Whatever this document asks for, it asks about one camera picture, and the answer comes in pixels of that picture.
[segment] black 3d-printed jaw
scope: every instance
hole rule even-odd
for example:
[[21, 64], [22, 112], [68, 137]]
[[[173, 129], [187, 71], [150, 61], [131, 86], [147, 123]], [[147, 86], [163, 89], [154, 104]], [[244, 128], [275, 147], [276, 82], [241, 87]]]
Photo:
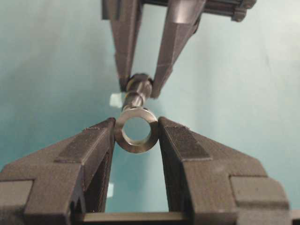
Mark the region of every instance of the black 3d-printed jaw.
[[1, 224], [71, 225], [71, 213], [104, 211], [115, 119], [6, 165]]
[[256, 0], [103, 0], [102, 15], [111, 21], [120, 89], [131, 76], [135, 45], [144, 4], [168, 7], [151, 97], [158, 98], [173, 65], [197, 31], [201, 14], [229, 16], [241, 22]]

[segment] metal bushing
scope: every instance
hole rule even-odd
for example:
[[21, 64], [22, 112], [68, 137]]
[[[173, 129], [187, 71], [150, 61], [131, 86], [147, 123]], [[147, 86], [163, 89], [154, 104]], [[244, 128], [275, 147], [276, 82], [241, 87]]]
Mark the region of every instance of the metal bushing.
[[[123, 130], [125, 123], [134, 117], [142, 118], [150, 125], [150, 133], [142, 140], [131, 139]], [[146, 152], [158, 141], [158, 120], [152, 112], [143, 107], [136, 106], [126, 109], [116, 120], [114, 135], [116, 142], [124, 150], [131, 153]]]

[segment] metal rod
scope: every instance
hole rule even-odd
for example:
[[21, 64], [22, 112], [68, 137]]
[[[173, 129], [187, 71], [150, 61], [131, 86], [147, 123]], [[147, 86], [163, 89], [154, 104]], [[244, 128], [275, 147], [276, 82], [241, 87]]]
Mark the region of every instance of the metal rod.
[[182, 212], [138, 212], [138, 213], [85, 213], [73, 216], [75, 224], [137, 225], [137, 224], [188, 224], [188, 217]]

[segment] shiny metal surface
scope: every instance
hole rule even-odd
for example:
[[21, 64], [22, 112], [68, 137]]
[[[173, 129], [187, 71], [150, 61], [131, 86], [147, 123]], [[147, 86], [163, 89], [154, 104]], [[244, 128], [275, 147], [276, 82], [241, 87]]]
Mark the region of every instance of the shiny metal surface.
[[[133, 140], [127, 136], [123, 127], [131, 118], [139, 117], [147, 121], [150, 125], [150, 133], [142, 140]], [[131, 153], [143, 153], [151, 149], [158, 141], [158, 120], [155, 115], [142, 107], [125, 109], [115, 123], [116, 142], [124, 150]]]
[[123, 110], [135, 106], [143, 106], [152, 92], [151, 79], [147, 74], [135, 74], [129, 80], [126, 91]]
[[[155, 115], [142, 106], [152, 92], [151, 79], [147, 74], [135, 74], [126, 87], [123, 112], [115, 123], [115, 139], [119, 146], [131, 153], [143, 153], [151, 149], [158, 141], [158, 120]], [[147, 121], [150, 133], [142, 140], [133, 140], [127, 136], [123, 127], [134, 117]]]

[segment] textured black surface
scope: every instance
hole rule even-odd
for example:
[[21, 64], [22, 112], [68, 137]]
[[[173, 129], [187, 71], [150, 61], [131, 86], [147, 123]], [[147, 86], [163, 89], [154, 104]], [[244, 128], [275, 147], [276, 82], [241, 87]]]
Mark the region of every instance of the textured black surface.
[[170, 211], [185, 211], [194, 224], [291, 223], [281, 185], [257, 159], [166, 118], [158, 122]]
[[[74, 212], [104, 210], [114, 122], [114, 119], [105, 120], [3, 168], [0, 182], [33, 180], [24, 209], [27, 224], [69, 225], [71, 208]], [[99, 181], [92, 182], [93, 177]], [[97, 193], [103, 199], [94, 197], [86, 204], [84, 192], [88, 191], [88, 196], [96, 184]]]

